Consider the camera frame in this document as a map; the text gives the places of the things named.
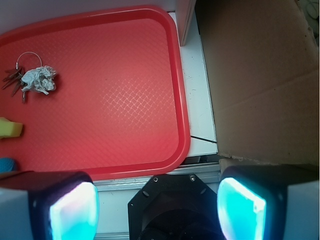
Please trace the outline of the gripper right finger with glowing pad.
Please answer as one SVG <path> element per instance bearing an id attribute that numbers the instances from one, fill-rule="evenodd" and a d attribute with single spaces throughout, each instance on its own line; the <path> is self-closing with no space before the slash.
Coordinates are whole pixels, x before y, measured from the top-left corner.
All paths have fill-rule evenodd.
<path id="1" fill-rule="evenodd" d="M 217 190 L 217 213 L 227 240 L 318 240 L 319 167 L 228 166 Z"/>

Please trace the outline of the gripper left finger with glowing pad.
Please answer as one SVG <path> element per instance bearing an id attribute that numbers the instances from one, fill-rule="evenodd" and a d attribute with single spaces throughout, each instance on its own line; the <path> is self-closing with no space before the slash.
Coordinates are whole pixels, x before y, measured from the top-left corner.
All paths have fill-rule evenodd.
<path id="1" fill-rule="evenodd" d="M 98 219 L 98 190 L 86 172 L 0 175 L 2 240 L 93 240 Z"/>

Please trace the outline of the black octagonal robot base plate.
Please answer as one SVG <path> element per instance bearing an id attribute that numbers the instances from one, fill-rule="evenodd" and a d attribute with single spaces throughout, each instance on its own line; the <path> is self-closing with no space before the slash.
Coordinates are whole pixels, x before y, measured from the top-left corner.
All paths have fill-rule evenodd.
<path id="1" fill-rule="evenodd" d="M 131 240 L 222 240 L 217 194 L 195 174 L 155 175 L 127 204 Z"/>

